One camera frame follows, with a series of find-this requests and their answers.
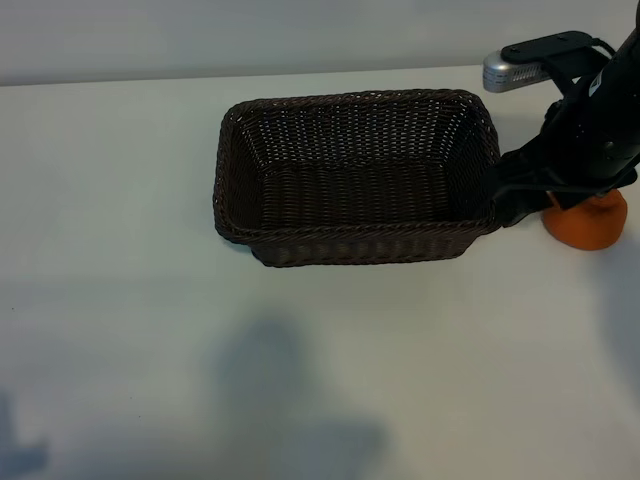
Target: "white tabletop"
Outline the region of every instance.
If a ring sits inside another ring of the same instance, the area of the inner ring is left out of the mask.
[[[600,253],[532,217],[273,269],[215,232],[229,107],[416,87],[481,95],[503,151],[558,98],[480,67],[0,89],[0,479],[636,480],[638,187]]]

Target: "orange base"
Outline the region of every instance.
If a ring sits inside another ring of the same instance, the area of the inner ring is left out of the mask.
[[[627,220],[627,202],[618,190],[591,197],[562,210],[557,205],[542,213],[542,222],[557,240],[581,250],[602,250],[618,241]]]

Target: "black robotic arm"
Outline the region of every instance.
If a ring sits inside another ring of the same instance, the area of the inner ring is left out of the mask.
[[[614,53],[581,32],[510,45],[485,61],[484,83],[500,92],[551,79],[563,99],[538,136],[485,176],[498,221],[514,225],[530,213],[576,206],[637,179],[640,161],[640,4],[634,30]]]

